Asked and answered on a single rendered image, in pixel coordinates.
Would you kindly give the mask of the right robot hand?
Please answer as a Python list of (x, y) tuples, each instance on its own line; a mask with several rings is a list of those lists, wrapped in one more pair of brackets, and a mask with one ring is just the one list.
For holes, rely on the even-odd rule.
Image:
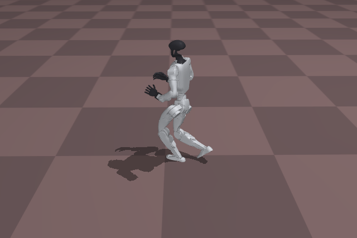
[[(166, 80), (166, 82), (168, 82), (168, 77), (162, 73), (162, 72), (156, 72), (154, 75), (153, 75), (153, 78), (154, 79), (160, 79), (160, 80)], [(153, 80), (154, 80), (153, 79)]]

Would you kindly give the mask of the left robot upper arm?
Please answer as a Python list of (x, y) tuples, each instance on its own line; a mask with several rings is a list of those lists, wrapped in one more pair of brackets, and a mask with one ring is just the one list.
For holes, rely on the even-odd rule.
[(171, 88), (170, 91), (172, 91), (173, 95), (171, 98), (177, 98), (178, 97), (178, 92), (177, 92), (177, 76), (178, 76), (178, 70), (176, 66), (172, 66), (167, 70), (167, 75), (169, 79), (169, 86)]

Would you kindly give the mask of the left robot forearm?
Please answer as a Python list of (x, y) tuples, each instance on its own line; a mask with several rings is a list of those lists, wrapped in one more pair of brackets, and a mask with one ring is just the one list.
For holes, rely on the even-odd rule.
[(158, 94), (158, 95), (156, 96), (156, 98), (157, 98), (160, 102), (170, 101), (172, 95), (173, 95), (172, 91), (169, 91), (169, 92), (167, 92), (166, 94), (163, 94), (163, 95)]

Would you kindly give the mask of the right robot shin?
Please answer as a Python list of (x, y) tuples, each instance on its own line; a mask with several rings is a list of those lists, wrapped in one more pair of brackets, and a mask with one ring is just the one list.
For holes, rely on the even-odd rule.
[[(183, 130), (183, 129), (182, 129)], [(184, 131), (184, 130), (183, 130)], [(191, 134), (189, 134), (188, 132), (184, 131), (184, 135), (182, 136), (181, 139), (178, 139), (179, 141), (190, 145), (192, 147), (195, 147), (197, 149), (205, 149), (206, 146), (204, 146), (203, 144), (201, 144), (200, 142), (198, 142), (195, 137), (193, 137)]]

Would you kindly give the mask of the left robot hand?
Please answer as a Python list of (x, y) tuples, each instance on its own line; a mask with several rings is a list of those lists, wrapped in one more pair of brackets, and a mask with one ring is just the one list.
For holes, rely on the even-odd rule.
[[(151, 86), (149, 86), (150, 88), (148, 88), (148, 87), (146, 87), (147, 89), (146, 89), (146, 91), (145, 91), (145, 93), (146, 94), (149, 94), (150, 96), (154, 96), (155, 98), (156, 98), (156, 96), (158, 95), (158, 94), (160, 94), (161, 95), (161, 93), (159, 93), (159, 92), (157, 92), (157, 90), (156, 90), (156, 88), (155, 88), (155, 85), (153, 84), (153, 87), (154, 88), (152, 88)], [(149, 93), (148, 93), (149, 92)], [(156, 98), (157, 99), (157, 98)], [(158, 99), (157, 99), (158, 100)]]

